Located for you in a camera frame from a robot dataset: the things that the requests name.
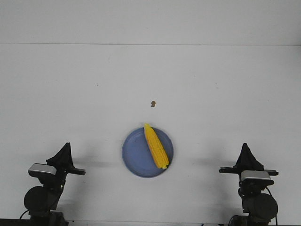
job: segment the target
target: white wall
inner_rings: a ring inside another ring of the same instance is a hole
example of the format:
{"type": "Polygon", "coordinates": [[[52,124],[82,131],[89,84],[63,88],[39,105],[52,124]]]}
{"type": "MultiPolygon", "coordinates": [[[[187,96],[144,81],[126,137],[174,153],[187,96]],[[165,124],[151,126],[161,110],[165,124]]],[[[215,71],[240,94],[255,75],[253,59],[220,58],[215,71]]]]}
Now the white wall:
{"type": "Polygon", "coordinates": [[[233,166],[246,142],[267,169],[279,171],[270,188],[279,205],[279,223],[301,221],[301,47],[262,46],[299,44],[300,1],[229,1],[227,24],[241,23],[233,27],[236,34],[196,26],[189,28],[190,35],[176,27],[167,32],[162,22],[213,26],[193,19],[191,12],[198,15],[206,4],[215,12],[210,18],[218,18],[216,12],[226,13],[221,2],[2,3],[1,218],[19,217],[25,193],[39,185],[27,174],[31,164],[45,162],[71,142],[74,165],[87,174],[67,177],[58,208],[67,219],[226,223],[242,212],[238,176],[218,169],[233,166]],[[153,16],[156,8],[164,18],[153,16]],[[262,23],[252,25],[254,39],[246,35],[245,23],[232,17],[232,9],[244,9],[239,14],[243,21],[243,15],[263,16],[262,23]],[[116,18],[109,20],[112,12],[116,18]],[[269,20],[273,15],[277,23],[269,20]],[[95,23],[87,27],[86,21],[95,23]],[[107,21],[106,26],[95,29],[97,21],[107,21]],[[145,23],[152,24],[153,36],[145,32],[143,39],[140,32],[122,31],[141,31],[145,23]],[[269,33],[279,36],[269,36],[262,30],[268,23],[292,32],[272,27],[269,33]],[[110,41],[113,34],[116,39],[110,41]],[[213,36],[213,44],[225,45],[182,45],[208,44],[213,36]],[[97,40],[155,45],[46,44],[97,40]],[[245,45],[229,45],[232,40],[245,45]],[[177,45],[163,45],[167,41],[177,45]],[[134,176],[121,159],[124,139],[145,121],[163,129],[175,151],[168,171],[152,179],[134,176]]]}

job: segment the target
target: blue plate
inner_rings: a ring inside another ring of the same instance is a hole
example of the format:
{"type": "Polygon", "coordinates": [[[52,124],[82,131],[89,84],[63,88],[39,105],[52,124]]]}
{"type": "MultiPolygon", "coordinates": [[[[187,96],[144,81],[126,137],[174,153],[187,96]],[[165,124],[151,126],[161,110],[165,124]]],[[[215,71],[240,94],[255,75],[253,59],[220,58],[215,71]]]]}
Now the blue plate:
{"type": "MultiPolygon", "coordinates": [[[[166,133],[153,129],[166,151],[170,165],[174,156],[173,144],[166,133]]],[[[157,168],[144,136],[144,128],[136,129],[128,135],[122,147],[122,158],[132,173],[143,178],[152,178],[167,170],[157,168]]]]}

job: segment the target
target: white table surface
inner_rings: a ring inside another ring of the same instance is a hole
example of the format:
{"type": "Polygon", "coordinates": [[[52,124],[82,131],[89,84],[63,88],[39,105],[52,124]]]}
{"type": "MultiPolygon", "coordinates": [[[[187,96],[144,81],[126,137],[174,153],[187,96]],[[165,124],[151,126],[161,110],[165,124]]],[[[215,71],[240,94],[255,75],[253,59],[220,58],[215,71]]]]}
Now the white table surface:
{"type": "Polygon", "coordinates": [[[67,177],[66,219],[226,223],[242,213],[238,176],[218,170],[246,142],[280,172],[279,223],[297,224],[300,62],[300,47],[0,45],[0,217],[19,217],[39,185],[28,168],[71,142],[87,174],[67,177]],[[121,158],[144,122],[174,145],[170,168],[150,179],[121,158]]]}

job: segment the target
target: corn cob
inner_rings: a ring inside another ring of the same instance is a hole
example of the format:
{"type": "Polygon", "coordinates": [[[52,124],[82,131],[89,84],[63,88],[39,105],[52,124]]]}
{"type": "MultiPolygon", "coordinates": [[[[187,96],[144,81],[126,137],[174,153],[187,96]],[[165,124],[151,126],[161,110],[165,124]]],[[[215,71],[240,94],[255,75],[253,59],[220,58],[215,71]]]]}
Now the corn cob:
{"type": "Polygon", "coordinates": [[[166,169],[169,164],[167,154],[156,132],[147,123],[144,124],[144,135],[156,166],[161,169],[166,169]]]}

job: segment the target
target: black cable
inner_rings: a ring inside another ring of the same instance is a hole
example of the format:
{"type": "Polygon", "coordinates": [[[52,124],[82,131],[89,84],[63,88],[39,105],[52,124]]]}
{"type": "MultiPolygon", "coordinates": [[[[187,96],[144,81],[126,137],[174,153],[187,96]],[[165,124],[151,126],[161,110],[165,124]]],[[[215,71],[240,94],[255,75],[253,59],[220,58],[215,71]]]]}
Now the black cable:
{"type": "MultiPolygon", "coordinates": [[[[269,192],[269,194],[270,194],[270,196],[272,196],[272,193],[271,193],[271,191],[266,187],[266,189],[268,190],[268,192],[269,192]]],[[[277,220],[277,215],[275,216],[275,221],[276,221],[276,226],[278,226],[278,220],[277,220]]]]}
{"type": "Polygon", "coordinates": [[[239,215],[234,215],[234,216],[232,216],[231,219],[229,220],[228,226],[230,226],[230,223],[231,223],[231,221],[232,221],[232,219],[233,219],[234,217],[240,217],[240,216],[239,216],[239,215]]]}
{"type": "Polygon", "coordinates": [[[62,191],[60,192],[58,198],[50,205],[49,211],[51,210],[51,208],[60,200],[61,195],[63,194],[64,191],[64,187],[62,187],[62,191]]]}
{"type": "Polygon", "coordinates": [[[22,213],[22,215],[20,216],[19,220],[22,219],[22,217],[24,216],[25,213],[29,212],[29,210],[25,211],[24,213],[22,213]]]}

